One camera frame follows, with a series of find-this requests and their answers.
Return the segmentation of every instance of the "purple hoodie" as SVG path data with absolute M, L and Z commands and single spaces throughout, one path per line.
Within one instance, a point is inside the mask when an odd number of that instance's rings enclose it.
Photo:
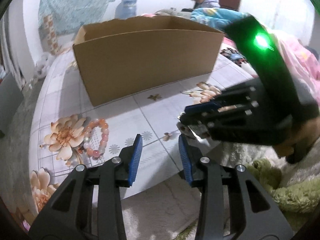
M 219 0 L 204 0 L 204 2 L 198 4 L 195 9 L 198 8 L 220 8 Z

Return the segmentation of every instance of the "teal fabric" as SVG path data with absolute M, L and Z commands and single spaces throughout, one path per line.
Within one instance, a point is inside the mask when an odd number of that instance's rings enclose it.
M 190 19 L 223 31 L 224 27 L 235 20 L 248 16 L 241 13 L 223 8 L 199 8 L 191 13 Z
M 39 33 L 44 38 L 43 17 L 52 14 L 57 35 L 76 32 L 82 24 L 99 22 L 109 2 L 115 0 L 40 0 Z

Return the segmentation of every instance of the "beaded bracelet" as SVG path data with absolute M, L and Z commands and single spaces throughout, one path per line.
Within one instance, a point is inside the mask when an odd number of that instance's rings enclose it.
M 93 150 L 90 146 L 91 132 L 95 127 L 101 128 L 102 139 L 99 144 L 98 150 Z M 83 148 L 86 149 L 88 157 L 97 160 L 101 155 L 105 153 L 107 143 L 109 140 L 109 125 L 104 119 L 96 119 L 88 124 L 84 129 L 84 144 Z

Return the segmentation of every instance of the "seated person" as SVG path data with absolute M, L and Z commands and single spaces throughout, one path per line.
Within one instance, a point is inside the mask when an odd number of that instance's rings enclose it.
M 198 8 L 220 8 L 219 0 L 193 0 L 195 1 L 195 6 L 193 9 Z

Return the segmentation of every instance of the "white plush toy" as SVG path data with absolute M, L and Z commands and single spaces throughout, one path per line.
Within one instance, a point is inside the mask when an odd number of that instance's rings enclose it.
M 56 57 L 51 55 L 49 52 L 44 52 L 42 54 L 35 67 L 34 74 L 37 79 L 42 79 L 47 75 L 49 68 L 51 67 L 55 58 Z

